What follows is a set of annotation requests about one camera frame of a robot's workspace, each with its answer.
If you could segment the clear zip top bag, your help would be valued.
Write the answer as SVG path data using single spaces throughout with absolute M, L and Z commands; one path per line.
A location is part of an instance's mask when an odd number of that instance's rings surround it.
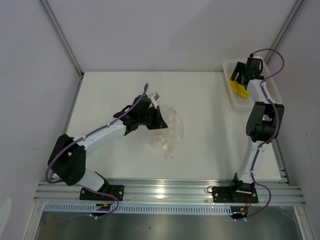
M 152 146 L 162 151 L 164 159 L 172 161 L 175 150 L 184 136 L 184 123 L 173 105 L 162 104 L 159 107 L 167 128 L 155 131 Z

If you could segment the yellow banana bunch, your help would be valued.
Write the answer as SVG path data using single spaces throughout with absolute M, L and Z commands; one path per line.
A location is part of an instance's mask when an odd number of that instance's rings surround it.
M 243 85 L 241 85 L 240 83 L 237 82 L 237 79 L 239 77 L 239 73 L 232 73 L 229 76 L 229 83 L 232 89 L 232 92 L 234 94 L 239 95 L 240 97 L 244 98 L 244 99 L 248 99 L 249 98 L 249 92 L 245 89 L 245 87 Z

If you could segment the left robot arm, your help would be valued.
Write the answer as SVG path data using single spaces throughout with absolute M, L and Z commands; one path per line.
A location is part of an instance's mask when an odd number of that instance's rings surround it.
M 158 98 L 156 92 L 139 95 L 133 104 L 114 114 L 106 125 L 83 135 L 61 135 L 48 160 L 47 171 L 53 171 L 59 177 L 59 182 L 90 189 L 97 200 L 105 199 L 109 193 L 107 181 L 102 175 L 87 169 L 87 157 L 103 145 L 137 130 L 139 126 L 145 126 L 148 130 L 168 128 L 157 104 Z

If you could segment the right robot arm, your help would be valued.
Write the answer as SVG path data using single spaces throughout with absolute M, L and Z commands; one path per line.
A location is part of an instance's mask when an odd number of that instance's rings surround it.
M 254 193 L 256 172 L 267 146 L 278 136 L 285 107 L 275 102 L 263 76 L 262 57 L 250 54 L 246 63 L 238 62 L 230 80 L 241 93 L 247 92 L 253 107 L 246 123 L 248 145 L 243 162 L 228 189 L 228 196 L 239 202 Z

